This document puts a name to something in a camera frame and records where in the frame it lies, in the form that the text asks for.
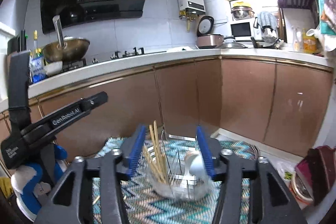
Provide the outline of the blue white gloved left hand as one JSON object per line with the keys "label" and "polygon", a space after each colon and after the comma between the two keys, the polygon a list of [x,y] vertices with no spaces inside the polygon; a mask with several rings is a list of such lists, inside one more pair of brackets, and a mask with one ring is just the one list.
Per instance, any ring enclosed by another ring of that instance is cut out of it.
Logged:
{"label": "blue white gloved left hand", "polygon": [[[54,182],[62,177],[66,171],[65,159],[68,156],[67,151],[59,145],[54,144]],[[16,196],[16,202],[22,214],[31,222],[35,221],[42,205],[46,203],[49,192],[52,189],[50,183],[47,183],[43,176],[46,173],[38,163],[28,163],[22,165],[11,176],[11,186]]]}

